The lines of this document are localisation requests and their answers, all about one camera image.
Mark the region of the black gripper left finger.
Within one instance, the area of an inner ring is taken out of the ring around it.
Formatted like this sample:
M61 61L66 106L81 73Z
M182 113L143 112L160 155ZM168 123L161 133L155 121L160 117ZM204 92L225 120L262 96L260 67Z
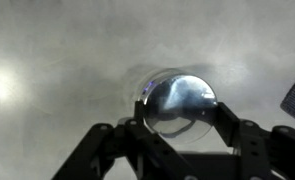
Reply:
M137 180L200 180L196 170L143 123L144 104L122 124L93 125L52 180L103 180L117 158L125 157Z

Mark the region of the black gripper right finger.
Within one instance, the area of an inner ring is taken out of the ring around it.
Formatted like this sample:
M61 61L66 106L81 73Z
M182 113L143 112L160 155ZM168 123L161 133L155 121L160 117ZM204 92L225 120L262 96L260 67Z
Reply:
M241 180L295 180L294 128L279 125L264 130L253 121L240 120L222 102L214 127L239 157Z

